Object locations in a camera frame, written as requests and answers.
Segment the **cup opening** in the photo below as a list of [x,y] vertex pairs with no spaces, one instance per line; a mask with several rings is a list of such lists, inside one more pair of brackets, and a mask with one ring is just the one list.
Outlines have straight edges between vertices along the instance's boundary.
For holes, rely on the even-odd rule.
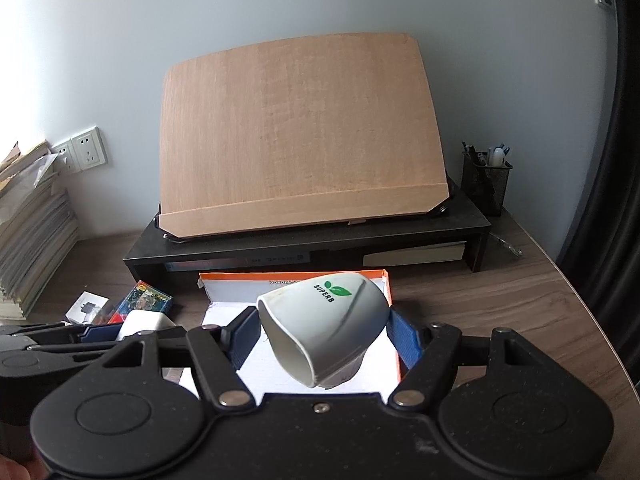
[[258,301],[258,315],[280,366],[305,386],[309,388],[316,386],[313,370],[302,348],[271,317],[269,309],[262,300]]

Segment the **logo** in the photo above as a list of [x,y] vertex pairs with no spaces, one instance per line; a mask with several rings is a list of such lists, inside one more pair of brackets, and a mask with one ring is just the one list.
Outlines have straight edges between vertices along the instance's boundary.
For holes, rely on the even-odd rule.
[[334,296],[350,296],[351,295],[351,293],[343,286],[332,285],[331,282],[324,282],[324,286],[326,287],[326,290],[322,288],[322,286],[320,285],[314,285],[314,289],[320,292],[324,296],[324,298],[329,302],[335,301],[335,298],[332,298],[332,294]]

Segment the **hand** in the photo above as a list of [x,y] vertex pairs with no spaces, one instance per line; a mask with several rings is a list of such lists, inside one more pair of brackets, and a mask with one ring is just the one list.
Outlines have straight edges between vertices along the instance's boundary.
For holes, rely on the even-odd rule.
[[0,455],[0,480],[44,480],[49,473],[37,458],[20,465]]

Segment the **stack of books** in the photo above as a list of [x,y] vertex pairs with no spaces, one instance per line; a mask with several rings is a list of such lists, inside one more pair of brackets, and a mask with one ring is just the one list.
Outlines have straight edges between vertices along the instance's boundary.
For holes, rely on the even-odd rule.
[[0,163],[0,322],[23,320],[78,240],[78,220],[43,142]]

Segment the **blue textured pad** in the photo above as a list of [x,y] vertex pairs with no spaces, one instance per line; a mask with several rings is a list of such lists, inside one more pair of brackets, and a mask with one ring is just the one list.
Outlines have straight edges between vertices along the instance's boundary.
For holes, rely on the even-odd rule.
[[101,343],[103,341],[116,341],[118,332],[122,328],[122,323],[110,325],[90,326],[80,337],[81,343]]
[[258,311],[254,310],[231,335],[230,350],[226,356],[235,370],[242,367],[259,338],[260,317]]
[[386,322],[386,336],[396,347],[406,367],[409,370],[413,368],[422,356],[419,332],[395,310],[391,310],[389,321]]

